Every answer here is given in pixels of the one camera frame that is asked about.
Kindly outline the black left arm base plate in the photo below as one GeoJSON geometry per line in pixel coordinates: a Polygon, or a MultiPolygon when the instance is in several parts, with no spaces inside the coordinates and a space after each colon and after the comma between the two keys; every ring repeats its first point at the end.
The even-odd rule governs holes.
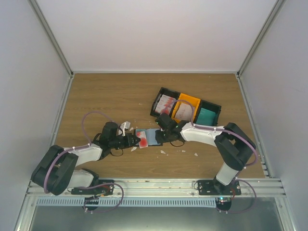
{"type": "Polygon", "coordinates": [[[112,195],[114,190],[114,180],[97,180],[88,188],[72,188],[70,190],[73,195],[112,195]]]}

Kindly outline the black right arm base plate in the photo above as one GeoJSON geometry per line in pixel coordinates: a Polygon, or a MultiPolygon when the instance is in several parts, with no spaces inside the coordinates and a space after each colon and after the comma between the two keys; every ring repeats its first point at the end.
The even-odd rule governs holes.
{"type": "Polygon", "coordinates": [[[238,182],[223,185],[217,180],[198,180],[197,189],[199,195],[241,195],[241,186],[238,182]]]}

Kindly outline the red white credit card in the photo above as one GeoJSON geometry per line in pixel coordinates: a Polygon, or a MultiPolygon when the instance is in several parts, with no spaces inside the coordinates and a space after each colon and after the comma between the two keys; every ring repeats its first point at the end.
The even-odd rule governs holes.
{"type": "Polygon", "coordinates": [[[140,139],[138,145],[139,148],[146,148],[148,147],[148,141],[146,138],[146,132],[144,130],[137,130],[136,131],[136,136],[140,139]]]}

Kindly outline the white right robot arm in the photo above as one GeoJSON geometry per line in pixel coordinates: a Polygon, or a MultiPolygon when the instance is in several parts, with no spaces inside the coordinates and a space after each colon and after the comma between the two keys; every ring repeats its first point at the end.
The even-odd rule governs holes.
{"type": "Polygon", "coordinates": [[[213,127],[186,120],[176,122],[165,113],[155,121],[160,127],[160,130],[155,133],[158,143],[193,141],[218,149],[224,163],[210,185],[219,195],[228,192],[232,181],[239,173],[258,160],[256,145],[235,123],[213,127]]]}

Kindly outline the black leather card holder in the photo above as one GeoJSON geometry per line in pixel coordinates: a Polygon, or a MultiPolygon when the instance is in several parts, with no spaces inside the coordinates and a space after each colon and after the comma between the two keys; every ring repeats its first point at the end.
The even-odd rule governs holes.
{"type": "Polygon", "coordinates": [[[146,139],[148,141],[148,146],[163,146],[162,143],[158,143],[155,138],[155,132],[160,131],[159,128],[149,128],[149,129],[135,129],[134,134],[137,135],[137,132],[144,131],[146,139]]]}

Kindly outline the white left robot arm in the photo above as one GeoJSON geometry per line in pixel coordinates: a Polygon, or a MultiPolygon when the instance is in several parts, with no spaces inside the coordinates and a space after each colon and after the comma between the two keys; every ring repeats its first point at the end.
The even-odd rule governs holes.
{"type": "Polygon", "coordinates": [[[67,189],[72,193],[101,194],[106,188],[98,174],[85,168],[76,170],[76,167],[102,160],[113,149],[124,150],[139,142],[135,134],[125,133],[124,126],[107,122],[91,143],[71,148],[51,146],[33,171],[31,181],[53,195],[60,195],[67,189]]]}

